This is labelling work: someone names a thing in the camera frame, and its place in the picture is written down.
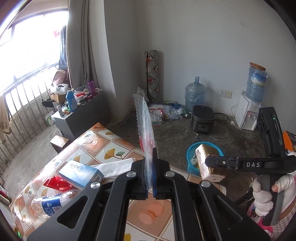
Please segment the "right white gloved hand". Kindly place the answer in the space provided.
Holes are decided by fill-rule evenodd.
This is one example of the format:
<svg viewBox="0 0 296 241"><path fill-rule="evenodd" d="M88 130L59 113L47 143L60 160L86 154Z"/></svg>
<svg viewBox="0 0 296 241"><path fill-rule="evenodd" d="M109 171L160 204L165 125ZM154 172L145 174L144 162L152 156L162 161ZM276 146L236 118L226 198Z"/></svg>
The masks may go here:
<svg viewBox="0 0 296 241"><path fill-rule="evenodd" d="M255 213L258 216L266 216L273 208L272 194L269 191L264 191L261 188L261 183L257 178L253 181L253 197L255 199ZM272 191L275 193L283 192L283 203L280 213L280 218L285 217L283 213L291 211L295 205L295 177L290 174L281 176L272 186Z"/></svg>

